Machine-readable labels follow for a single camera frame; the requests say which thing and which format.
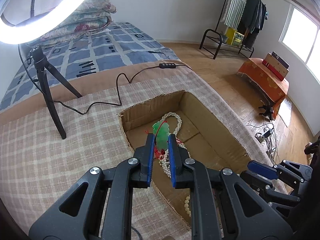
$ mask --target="table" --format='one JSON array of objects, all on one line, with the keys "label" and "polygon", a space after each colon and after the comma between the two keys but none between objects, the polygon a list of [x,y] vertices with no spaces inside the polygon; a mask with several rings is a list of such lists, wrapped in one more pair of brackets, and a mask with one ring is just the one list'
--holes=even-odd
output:
[{"label": "table", "polygon": [[238,74],[245,74],[268,96],[273,102],[273,119],[276,119],[280,104],[288,93],[289,82],[286,79],[283,81],[278,79],[271,70],[262,64],[262,61],[261,58],[249,58],[242,64]]}]

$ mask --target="blue checkered bed sheet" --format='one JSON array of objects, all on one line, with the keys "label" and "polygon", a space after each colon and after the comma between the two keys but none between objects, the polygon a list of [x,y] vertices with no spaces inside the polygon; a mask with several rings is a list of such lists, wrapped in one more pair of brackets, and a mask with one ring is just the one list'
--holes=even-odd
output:
[{"label": "blue checkered bed sheet", "polygon": [[[179,60],[173,50],[128,22],[113,23],[108,30],[56,44],[43,49],[44,54],[68,81],[126,65],[161,59]],[[28,70],[36,79],[33,63]],[[50,87],[59,84],[48,71],[47,76]],[[0,104],[0,113],[37,93],[39,91],[21,65]]]}]

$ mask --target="stack of folded bedding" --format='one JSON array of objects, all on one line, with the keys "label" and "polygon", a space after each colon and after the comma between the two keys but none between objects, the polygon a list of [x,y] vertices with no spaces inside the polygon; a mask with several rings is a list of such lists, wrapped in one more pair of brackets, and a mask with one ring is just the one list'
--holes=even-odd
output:
[{"label": "stack of folded bedding", "polygon": [[109,0],[84,0],[67,19],[29,45],[49,47],[108,31],[106,28],[112,23],[111,13],[116,13],[116,7]]}]

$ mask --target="pearl necklace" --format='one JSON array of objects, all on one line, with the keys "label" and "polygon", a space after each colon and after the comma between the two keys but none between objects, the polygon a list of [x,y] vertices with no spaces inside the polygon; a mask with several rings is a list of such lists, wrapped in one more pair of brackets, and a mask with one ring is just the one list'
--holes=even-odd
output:
[{"label": "pearl necklace", "polygon": [[[178,134],[178,132],[179,132],[179,130],[180,130],[180,128],[181,128],[181,125],[182,125],[181,117],[180,117],[178,114],[176,114],[176,113],[169,112],[169,113],[165,114],[165,115],[161,118],[160,122],[165,121],[165,119],[167,119],[169,116],[174,116],[174,117],[177,119],[177,121],[178,121],[178,125],[177,125],[176,129],[175,129],[174,132],[173,132],[173,134],[177,137],[177,134]],[[179,145],[179,147],[185,148],[185,149],[187,150],[187,148],[186,148],[186,146],[184,145],[183,142],[178,143],[178,145]],[[169,161],[169,151],[168,151],[168,150],[165,151],[164,158],[163,158],[162,160],[159,160],[159,164],[160,164],[160,166],[162,166],[162,169],[163,169],[164,173],[165,173],[169,178],[171,178],[171,173],[170,173],[170,161]],[[187,197],[186,197],[186,200],[184,201],[184,203],[185,203],[185,204],[184,204],[184,208],[185,208],[185,211],[187,212],[187,214],[189,215],[189,217],[191,217],[191,211],[190,211],[190,208],[189,208],[189,200],[190,200],[190,196],[187,196]]]}]

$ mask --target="glowing white ring light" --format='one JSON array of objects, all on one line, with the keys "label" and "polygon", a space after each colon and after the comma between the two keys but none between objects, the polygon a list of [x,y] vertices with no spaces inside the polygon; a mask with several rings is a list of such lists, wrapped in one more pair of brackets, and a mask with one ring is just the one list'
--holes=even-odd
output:
[{"label": "glowing white ring light", "polygon": [[63,0],[50,13],[25,26],[8,26],[0,19],[0,41],[21,44],[33,41],[64,21],[84,0]]}]

